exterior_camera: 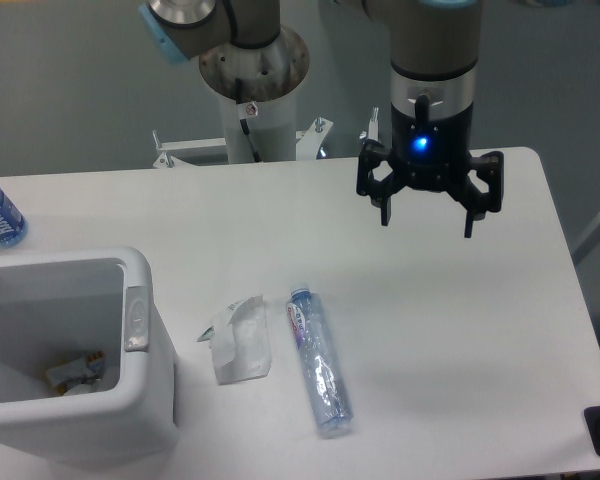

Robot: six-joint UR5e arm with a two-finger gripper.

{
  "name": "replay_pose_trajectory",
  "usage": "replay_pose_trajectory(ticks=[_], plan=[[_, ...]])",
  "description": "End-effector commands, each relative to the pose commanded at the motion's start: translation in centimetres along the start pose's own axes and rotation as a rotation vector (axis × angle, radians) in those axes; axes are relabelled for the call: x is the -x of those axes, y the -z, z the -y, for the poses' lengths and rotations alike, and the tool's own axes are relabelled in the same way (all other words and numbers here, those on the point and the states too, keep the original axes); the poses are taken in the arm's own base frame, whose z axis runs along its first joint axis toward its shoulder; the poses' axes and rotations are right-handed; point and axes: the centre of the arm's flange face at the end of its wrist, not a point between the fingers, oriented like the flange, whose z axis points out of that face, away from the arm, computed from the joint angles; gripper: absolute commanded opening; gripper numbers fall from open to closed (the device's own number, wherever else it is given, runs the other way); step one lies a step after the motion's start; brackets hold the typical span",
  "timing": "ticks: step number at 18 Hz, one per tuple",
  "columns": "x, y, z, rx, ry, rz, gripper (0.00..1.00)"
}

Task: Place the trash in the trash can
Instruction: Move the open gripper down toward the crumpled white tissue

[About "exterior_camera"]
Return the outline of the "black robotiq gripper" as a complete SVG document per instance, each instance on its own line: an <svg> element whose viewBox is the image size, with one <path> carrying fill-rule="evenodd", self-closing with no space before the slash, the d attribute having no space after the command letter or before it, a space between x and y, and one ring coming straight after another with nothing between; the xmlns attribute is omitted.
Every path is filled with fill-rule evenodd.
<svg viewBox="0 0 600 480"><path fill-rule="evenodd" d="M380 209L381 225L391 218L391 196L405 187L430 192L447 192L466 210L464 237L470 238L473 224L488 212L501 211L504 197L504 154L491 151L479 157L469 153L473 108L424 125L391 108L392 147L366 139L358 156L356 193L368 196ZM391 172L382 180L374 170L383 162ZM486 186L481 191L469 174Z"/></svg>

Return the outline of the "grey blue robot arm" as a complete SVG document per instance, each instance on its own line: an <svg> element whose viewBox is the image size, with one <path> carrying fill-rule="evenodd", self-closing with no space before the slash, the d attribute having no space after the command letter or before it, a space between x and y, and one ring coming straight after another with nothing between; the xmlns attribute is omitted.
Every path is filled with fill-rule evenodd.
<svg viewBox="0 0 600 480"><path fill-rule="evenodd" d="M353 8L387 28L391 64L391 143L364 141L357 193L388 222L400 190L445 192L465 209L471 232L501 209L504 195L503 154L469 150L482 3L356 1ZM173 64L196 60L207 86L228 102L234 157L271 160L264 107L293 94L309 67L279 3L145 1L139 13L161 54Z"/></svg>

